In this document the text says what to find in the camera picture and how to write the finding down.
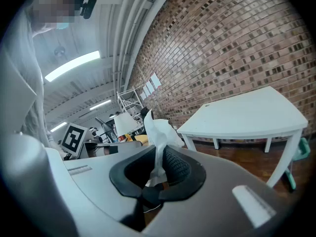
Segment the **wooden floor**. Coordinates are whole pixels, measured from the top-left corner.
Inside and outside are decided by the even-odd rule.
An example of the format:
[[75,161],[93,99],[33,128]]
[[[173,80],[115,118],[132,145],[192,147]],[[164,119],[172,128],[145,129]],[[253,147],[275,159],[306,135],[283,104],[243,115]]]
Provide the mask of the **wooden floor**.
[[[264,182],[267,182],[269,177],[272,175],[284,149],[284,146],[273,146],[273,144],[271,145],[268,153],[264,153],[264,145],[261,148],[221,147],[219,150],[216,150],[211,145],[209,146],[195,143],[195,147],[198,152],[225,158],[237,163]],[[311,153],[306,159],[293,162],[292,175],[296,183],[296,190],[291,193],[287,183],[282,181],[282,179],[274,186],[277,193],[281,197],[287,199],[289,203],[294,203],[300,199],[306,185],[315,171],[316,139],[310,141],[310,147]],[[153,220],[158,212],[159,209],[145,213],[146,225]]]

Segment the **white cloth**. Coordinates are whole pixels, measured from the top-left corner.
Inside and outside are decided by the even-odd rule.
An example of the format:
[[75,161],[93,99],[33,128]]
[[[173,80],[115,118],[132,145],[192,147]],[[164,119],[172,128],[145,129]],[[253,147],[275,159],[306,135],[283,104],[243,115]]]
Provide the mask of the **white cloth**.
[[184,142],[178,136],[166,119],[152,118],[150,110],[144,118],[144,126],[148,136],[149,145],[156,146],[155,168],[150,174],[146,186],[155,186],[167,181],[166,173],[162,167],[163,150],[166,145],[183,147]]
[[35,56],[31,22],[25,10],[15,16],[2,40],[0,61],[1,69],[17,70],[37,95],[21,131],[35,137],[45,147],[51,148],[53,137],[46,128],[43,111],[43,78]]

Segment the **table leg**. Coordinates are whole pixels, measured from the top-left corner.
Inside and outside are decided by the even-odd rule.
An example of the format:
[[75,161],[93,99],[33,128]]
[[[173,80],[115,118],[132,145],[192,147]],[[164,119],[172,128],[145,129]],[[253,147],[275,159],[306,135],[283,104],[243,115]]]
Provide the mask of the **table leg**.
[[295,133],[290,136],[286,142],[283,154],[280,161],[278,162],[276,169],[273,171],[272,176],[267,181],[267,185],[273,187],[277,181],[281,178],[288,165],[291,163],[294,157],[298,144],[300,142],[302,135],[302,129],[295,131]]
[[217,139],[213,138],[213,142],[214,142],[215,149],[219,149]]
[[190,136],[182,134],[182,137],[187,144],[188,149],[196,151],[196,147],[194,146],[193,140]]
[[271,137],[267,139],[265,153],[269,152],[270,145],[271,145],[271,140],[272,140]]

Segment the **pipe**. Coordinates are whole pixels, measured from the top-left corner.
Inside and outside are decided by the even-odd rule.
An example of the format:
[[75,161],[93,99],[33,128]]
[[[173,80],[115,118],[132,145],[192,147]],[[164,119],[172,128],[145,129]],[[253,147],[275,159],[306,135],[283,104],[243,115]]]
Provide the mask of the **pipe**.
[[[125,28],[124,28],[124,32],[123,32],[123,37],[122,37],[122,41],[120,43],[120,51],[119,51],[119,60],[118,60],[118,72],[123,72],[123,66],[122,65],[122,58],[123,58],[123,50],[124,50],[124,45],[125,45],[125,41],[126,41],[126,37],[127,37],[127,32],[129,30],[130,24],[132,22],[132,18],[134,17],[135,11],[136,11],[136,7],[138,6],[140,0],[135,0],[133,3],[133,6],[129,12],[126,24],[125,24]],[[119,83],[119,76],[118,76],[118,92],[120,92],[120,83]]]
[[127,74],[126,74],[126,78],[125,78],[124,91],[127,89],[128,82],[130,79],[130,75],[132,74],[132,70],[133,70],[133,67],[135,64],[137,54],[139,52],[140,47],[142,46],[142,43],[143,43],[143,40],[147,34],[147,31],[148,31],[150,25],[152,24],[155,16],[157,15],[157,13],[161,9],[162,5],[164,4],[164,2],[166,2],[166,0],[156,0],[153,3],[153,5],[150,8],[150,10],[148,11],[145,19],[143,20],[144,23],[141,25],[141,27],[138,31],[139,34],[136,37],[135,44],[133,46],[133,51],[130,54],[129,65],[128,65]]
[[[123,57],[123,66],[124,66],[124,63],[125,63],[125,58],[126,58],[126,55],[127,55],[127,49],[128,49],[128,46],[129,46],[129,42],[130,42],[130,39],[133,35],[133,32],[134,32],[134,28],[136,26],[136,23],[138,21],[138,18],[140,16],[140,13],[142,12],[144,6],[145,6],[145,3],[146,3],[147,0],[143,0],[142,4],[140,5],[139,9],[138,9],[138,12],[136,14],[136,17],[134,19],[134,23],[132,25],[132,29],[130,30],[129,32],[129,36],[128,36],[128,40],[127,40],[127,43],[126,43],[126,47],[125,47],[125,52],[124,52],[124,57]],[[120,85],[120,88],[121,88],[121,83],[122,83],[122,75],[123,75],[123,66],[122,66],[122,73],[120,74],[120,78],[119,78],[119,85]]]
[[117,27],[115,30],[115,35],[114,35],[114,48],[113,48],[113,91],[114,91],[114,95],[115,91],[116,91],[116,87],[115,87],[115,70],[116,70],[116,59],[117,59],[117,55],[118,55],[118,41],[119,41],[119,34],[120,34],[120,29],[122,28],[122,22],[123,22],[123,17],[125,15],[126,12],[126,8],[128,5],[128,1],[129,0],[123,0],[122,6],[120,8],[119,11],[119,15],[118,15],[118,23],[117,23]]

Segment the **person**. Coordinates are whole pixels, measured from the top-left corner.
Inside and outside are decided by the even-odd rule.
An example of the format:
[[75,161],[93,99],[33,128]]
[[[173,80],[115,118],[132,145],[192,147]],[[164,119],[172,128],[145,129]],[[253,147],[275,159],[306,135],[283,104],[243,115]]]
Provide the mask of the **person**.
[[54,142],[45,123],[43,78],[35,56],[33,37],[52,29],[67,27],[82,3],[83,0],[32,0],[17,13],[0,47],[1,69],[17,70],[37,95],[21,132],[35,137],[45,147],[56,149],[62,158],[66,153]]

